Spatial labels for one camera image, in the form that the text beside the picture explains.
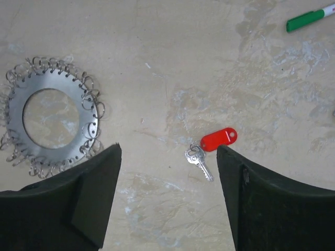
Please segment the silver key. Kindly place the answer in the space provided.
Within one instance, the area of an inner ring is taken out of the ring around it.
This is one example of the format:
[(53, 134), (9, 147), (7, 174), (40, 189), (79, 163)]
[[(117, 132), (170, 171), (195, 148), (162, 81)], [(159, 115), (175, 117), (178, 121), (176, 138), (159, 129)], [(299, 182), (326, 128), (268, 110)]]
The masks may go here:
[(193, 148), (188, 149), (184, 155), (189, 163), (196, 165), (198, 168), (202, 170), (202, 172), (205, 175), (205, 178), (208, 181), (214, 181), (212, 174), (210, 173), (209, 169), (207, 168), (207, 165), (205, 164), (206, 153), (199, 145), (196, 145)]

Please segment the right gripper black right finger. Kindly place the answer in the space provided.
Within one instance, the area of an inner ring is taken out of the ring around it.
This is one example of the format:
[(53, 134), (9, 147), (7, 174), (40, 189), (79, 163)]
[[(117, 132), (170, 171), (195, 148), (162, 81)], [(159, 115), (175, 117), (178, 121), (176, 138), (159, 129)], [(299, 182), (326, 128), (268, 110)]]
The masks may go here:
[(334, 191), (250, 161), (227, 146), (217, 165), (236, 250), (334, 250)]

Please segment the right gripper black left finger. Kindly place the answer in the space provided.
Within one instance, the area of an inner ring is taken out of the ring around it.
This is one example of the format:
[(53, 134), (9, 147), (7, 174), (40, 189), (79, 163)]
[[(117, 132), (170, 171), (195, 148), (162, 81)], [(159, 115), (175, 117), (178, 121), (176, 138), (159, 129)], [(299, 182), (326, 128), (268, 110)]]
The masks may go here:
[(1, 250), (99, 250), (121, 168), (114, 144), (18, 191), (1, 192)]

